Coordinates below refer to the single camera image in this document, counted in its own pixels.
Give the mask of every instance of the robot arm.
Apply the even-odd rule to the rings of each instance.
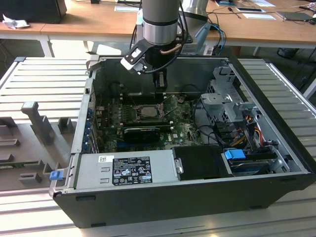
[[[127,70],[135,70],[138,74],[153,74],[156,89],[167,88],[166,67],[180,55],[184,44],[192,43],[186,18],[197,15],[200,20],[201,16],[197,13],[204,12],[202,23],[207,21],[207,0],[183,0],[186,11],[181,2],[143,0],[143,39],[121,60]],[[151,65],[152,69],[148,70],[147,65]]]

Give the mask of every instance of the blue cable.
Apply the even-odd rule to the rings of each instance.
[[[217,26],[211,24],[215,29],[218,30],[218,32],[221,34],[221,37],[222,37],[222,45],[221,45],[221,50],[219,51],[218,53],[218,56],[221,55],[221,52],[222,52],[222,49],[224,47],[224,35],[223,35],[223,31],[221,29],[219,29]]]

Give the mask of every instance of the paper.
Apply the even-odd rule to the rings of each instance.
[[[114,11],[127,11],[127,12],[138,12],[139,7],[130,7],[130,6],[116,6]]]
[[[13,20],[13,19],[6,17],[4,14],[3,14],[2,23],[4,23],[7,27],[14,29],[14,30],[16,28],[23,28],[23,27],[30,26],[25,20]]]
[[[266,14],[243,13],[243,15],[248,19],[276,20],[273,16]]]
[[[266,0],[251,0],[251,1],[257,4],[258,6],[275,6]]]

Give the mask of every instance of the laptop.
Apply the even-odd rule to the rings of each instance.
[[[287,21],[306,21],[312,18],[311,16],[302,12],[277,11],[276,14]]]

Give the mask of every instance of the blue latch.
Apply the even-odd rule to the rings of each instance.
[[[50,173],[49,179],[50,180],[63,180],[63,171],[52,171]]]
[[[225,154],[226,159],[245,159],[246,158],[243,150],[240,150],[240,149],[228,150],[224,154]]]

